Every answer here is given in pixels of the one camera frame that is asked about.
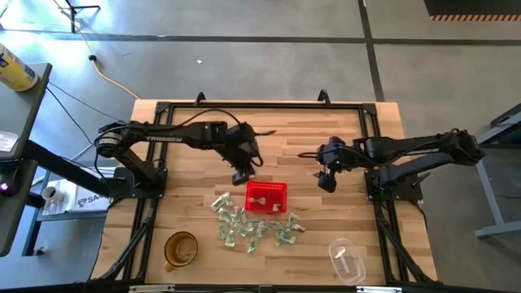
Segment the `clear plastic cup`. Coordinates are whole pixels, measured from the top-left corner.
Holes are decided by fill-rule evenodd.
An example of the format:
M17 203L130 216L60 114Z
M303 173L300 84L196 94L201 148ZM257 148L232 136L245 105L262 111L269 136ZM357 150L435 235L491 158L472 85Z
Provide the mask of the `clear plastic cup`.
M351 240L340 238L330 243L329 257L336 274L345 285L354 286L366 279L366 267Z

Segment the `desk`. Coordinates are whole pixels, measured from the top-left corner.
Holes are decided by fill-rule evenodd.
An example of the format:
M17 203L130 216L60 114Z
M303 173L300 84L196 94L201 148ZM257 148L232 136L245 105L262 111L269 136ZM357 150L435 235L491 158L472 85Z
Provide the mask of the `desk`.
M0 151L0 161L19 160L22 157L46 91L52 65L33 63L29 67L38 75L38 82L31 89L15 92L0 85L3 103L0 107L0 130L18 135L18 141L11 151ZM9 198L0 196L0 256L7 255L11 250L37 168L37 162L33 160L24 161L20 165L20 172L25 176L20 179L18 194Z
M132 120L153 121L157 102L136 101ZM376 108L382 135L403 138L396 103L376 103ZM173 123L179 124L202 109L204 105L199 109L177 109ZM333 135L346 142L361 137L358 114L327 108L230 111L257 132L277 130L273 136L257 138L265 165L256 168L256 180L288 184L287 213L255 218L285 221L289 212L294 212L307 231L296 235L294 245L275 247L273 235L263 238L249 255L246 253L249 237L236 237L235 247L225 247L224 242L217 239L217 216L209 205L218 195L229 191L234 203L243 206L246 186L231 185L233 169L222 162L216 152L169 144L169 176L155 219L146 283L341 285L331 265L328 245L337 238L349 238L364 260L367 272L364 283L384 284L374 209L366 199L363 169L339 174L336 192L328 194L317 187L317 179L312 177L320 169L317 162L296 156L302 151L315 151ZM198 120L232 123L229 117L218 112L209 112ZM133 150L145 159L147 143L136 144ZM105 273L127 245L135 205L135 199L124 199L108 212L93 278ZM396 202L396 210L405 247L423 271L436 279L422 214L410 203ZM189 231L198 239L199 255L192 264L166 273L163 247L168 237L179 230ZM396 257L391 247L389 251L396 275Z

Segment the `yellow cable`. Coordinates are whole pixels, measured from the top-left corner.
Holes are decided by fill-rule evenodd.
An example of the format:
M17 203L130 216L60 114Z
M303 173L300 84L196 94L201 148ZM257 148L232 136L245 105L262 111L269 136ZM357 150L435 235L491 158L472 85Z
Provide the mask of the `yellow cable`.
M78 28L78 26L72 21L72 19L68 16L68 14L63 10L63 8L56 2L56 0L52 0L56 3L56 6L58 6L58 8L65 14L65 16L67 16L67 18L71 21L72 25L74 25L74 27L76 28L76 30L80 33L81 37L83 38L83 41L85 41L85 44L87 45L87 48L89 49L89 52L91 55L94 55L94 53L92 52L92 49L90 48L90 45L87 41L87 39L85 38L85 36L83 35L83 33L81 32L80 28ZM95 60L92 60L92 64L94 65L94 68L96 69L96 72L101 76L103 77L105 80L107 81L110 81L113 85L117 85L119 86L121 89L125 90L127 93L133 95L136 99L141 99L139 98L138 95L136 95L135 93L133 93L131 90L127 89L126 87L124 87L123 85L113 81L112 79L110 79L109 77L105 76L103 73L101 73L99 71L99 68L98 68L98 65L96 64L96 61Z

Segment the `metal stand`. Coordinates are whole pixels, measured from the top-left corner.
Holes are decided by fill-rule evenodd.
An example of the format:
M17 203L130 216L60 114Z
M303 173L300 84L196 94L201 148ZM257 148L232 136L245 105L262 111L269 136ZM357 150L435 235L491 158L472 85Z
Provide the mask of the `metal stand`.
M317 101L318 102L324 101L324 103L326 104L326 107L331 106L331 100L329 99L329 94L327 94L327 91L324 89L320 90Z
M477 138L478 143L481 147L494 147L494 148L508 148L508 147L521 147L519 145L504 145L501 142L495 143L508 135L509 133L513 133L514 131L520 131L521 128L521 112L510 116L510 118L503 120L500 123L497 123L496 127L490 129L479 138ZM479 179L481 179L481 183L483 184L483 188L485 191L485 195L487 196L488 204L490 205L490 210L492 211L492 215L494 217L495 225L490 225L487 227L483 227L480 230L475 231L475 236L477 238L482 238L489 235L497 235L504 234L514 231L521 231L521 221L512 221L507 222L503 221L503 216L501 215L501 211L499 210L499 206L496 201L496 194L492 188L490 183L490 176L487 174L487 171L484 167L483 161L480 161L476 168L478 169Z
M68 7L60 7L63 9L69 9L71 11L71 33L76 33L76 26L74 25L74 21L76 19L76 14L80 13L82 10L86 8L98 8L101 9L100 5L88 5L88 6L73 6L69 0L65 0Z
M199 92L197 95L197 98L195 99L194 106L198 107L202 100L205 100L206 97L204 96L203 92Z

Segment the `mug handle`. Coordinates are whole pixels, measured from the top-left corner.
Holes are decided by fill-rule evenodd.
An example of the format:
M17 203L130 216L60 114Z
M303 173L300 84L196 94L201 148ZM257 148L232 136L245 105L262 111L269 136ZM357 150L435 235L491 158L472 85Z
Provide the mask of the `mug handle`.
M174 267L173 265L171 265L168 261L164 263L163 265L163 269L165 272L167 273L170 273L172 272L176 267Z

